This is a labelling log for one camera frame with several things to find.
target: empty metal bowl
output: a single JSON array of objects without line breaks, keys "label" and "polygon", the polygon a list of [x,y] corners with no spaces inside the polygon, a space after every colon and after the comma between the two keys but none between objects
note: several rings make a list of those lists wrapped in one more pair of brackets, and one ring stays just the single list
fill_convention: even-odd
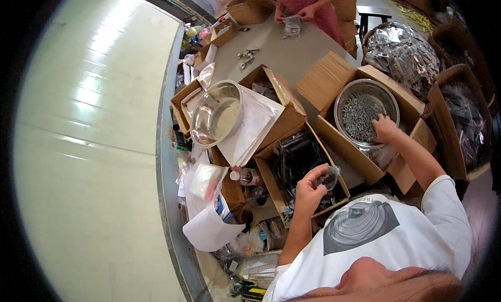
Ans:
[{"label": "empty metal bowl", "polygon": [[339,132],[345,136],[348,140],[350,140],[356,146],[363,149],[378,149],[384,146],[382,143],[368,143],[363,140],[358,140],[350,135],[345,128],[344,120],[343,120],[343,109],[345,101],[352,94],[366,94],[369,98],[374,100],[374,103],[379,105],[386,115],[390,116],[390,118],[397,124],[400,124],[400,111],[398,109],[397,101],[393,94],[379,82],[372,79],[357,79],[354,80],[348,85],[346,85],[341,93],[336,98],[336,102],[334,104],[334,120],[336,122],[336,126],[338,127]]},{"label": "empty metal bowl", "polygon": [[240,86],[231,80],[220,81],[207,89],[191,118],[193,141],[211,147],[235,134],[243,117]]}]

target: pile of screws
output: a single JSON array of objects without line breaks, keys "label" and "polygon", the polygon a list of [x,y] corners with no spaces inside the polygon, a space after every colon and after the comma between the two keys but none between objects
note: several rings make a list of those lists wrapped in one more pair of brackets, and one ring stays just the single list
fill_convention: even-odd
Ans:
[{"label": "pile of screws", "polygon": [[374,143],[377,134],[371,121],[377,119],[379,114],[386,115],[369,95],[352,94],[344,103],[344,126],[353,138]]},{"label": "pile of screws", "polygon": [[254,54],[256,54],[259,50],[261,49],[258,47],[252,47],[251,49],[245,49],[243,53],[238,53],[236,57],[239,60],[245,59],[245,61],[240,64],[240,68],[244,69],[247,65],[252,64],[252,62],[254,62]]}]

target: woman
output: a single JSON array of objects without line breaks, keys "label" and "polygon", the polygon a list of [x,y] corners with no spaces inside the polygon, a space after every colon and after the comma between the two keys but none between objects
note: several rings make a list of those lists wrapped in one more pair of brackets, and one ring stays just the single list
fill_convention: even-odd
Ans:
[{"label": "woman", "polygon": [[275,22],[282,23],[285,19],[284,10],[287,8],[291,14],[299,14],[305,22],[312,23],[344,48],[341,33],[336,29],[338,18],[333,0],[277,0]]}]

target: man's hand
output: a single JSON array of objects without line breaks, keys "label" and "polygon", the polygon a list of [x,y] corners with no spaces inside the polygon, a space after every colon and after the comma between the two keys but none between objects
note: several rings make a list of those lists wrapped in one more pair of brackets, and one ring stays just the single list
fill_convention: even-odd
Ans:
[{"label": "man's hand", "polygon": [[282,12],[278,8],[275,9],[275,23],[282,23],[284,19],[285,19],[284,12]]},{"label": "man's hand", "polygon": [[297,182],[296,203],[294,205],[294,216],[310,218],[317,209],[320,200],[327,194],[327,188],[319,185],[316,189],[312,183],[316,178],[329,171],[329,164],[325,163],[312,169]]},{"label": "man's hand", "polygon": [[401,130],[398,129],[395,122],[388,115],[379,114],[377,120],[372,120],[372,126],[374,126],[377,133],[374,140],[379,143],[391,143],[395,136],[401,133]]},{"label": "man's hand", "polygon": [[315,12],[317,11],[317,7],[313,4],[303,8],[301,11],[297,12],[299,14],[299,18],[302,21],[310,22],[315,18]]}]

